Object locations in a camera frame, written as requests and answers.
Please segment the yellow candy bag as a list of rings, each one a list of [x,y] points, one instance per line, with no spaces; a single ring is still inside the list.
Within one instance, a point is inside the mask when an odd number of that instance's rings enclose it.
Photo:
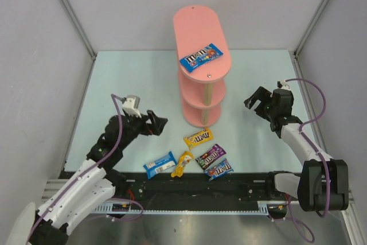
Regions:
[[[194,159],[194,156],[191,152],[185,151],[179,158],[177,166],[175,167],[175,170],[171,173],[171,177],[182,177],[186,165]]]

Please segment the yellow M&M bag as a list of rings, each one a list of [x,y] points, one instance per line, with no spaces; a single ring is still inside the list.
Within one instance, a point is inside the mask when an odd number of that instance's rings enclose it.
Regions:
[[[212,139],[213,139],[213,134],[211,130],[206,127],[195,134],[192,134],[188,137],[184,137],[183,141],[186,143],[189,150],[191,150],[198,145],[211,141]]]

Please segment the purple M&M bag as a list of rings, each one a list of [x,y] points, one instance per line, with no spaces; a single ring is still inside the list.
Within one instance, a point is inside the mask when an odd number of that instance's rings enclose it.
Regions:
[[[202,170],[206,170],[211,166],[215,161],[226,155],[226,151],[219,146],[218,144],[214,144],[209,150],[207,150],[201,156],[195,158],[196,163],[200,166]]]

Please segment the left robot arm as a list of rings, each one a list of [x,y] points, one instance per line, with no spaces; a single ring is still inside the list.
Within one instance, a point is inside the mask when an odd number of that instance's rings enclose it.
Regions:
[[[125,176],[114,169],[139,135],[161,135],[168,120],[151,110],[109,119],[78,171],[43,205],[30,203],[15,221],[7,244],[66,244],[73,230],[101,203],[122,197]]]

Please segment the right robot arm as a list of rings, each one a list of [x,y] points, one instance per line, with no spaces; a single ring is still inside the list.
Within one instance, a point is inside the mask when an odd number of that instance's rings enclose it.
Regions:
[[[348,166],[314,144],[301,129],[302,121],[292,114],[294,96],[284,86],[272,92],[259,87],[244,105],[267,120],[270,129],[293,151],[302,165],[300,176],[291,172],[272,172],[272,188],[298,200],[306,212],[323,215],[344,211],[349,206]]]

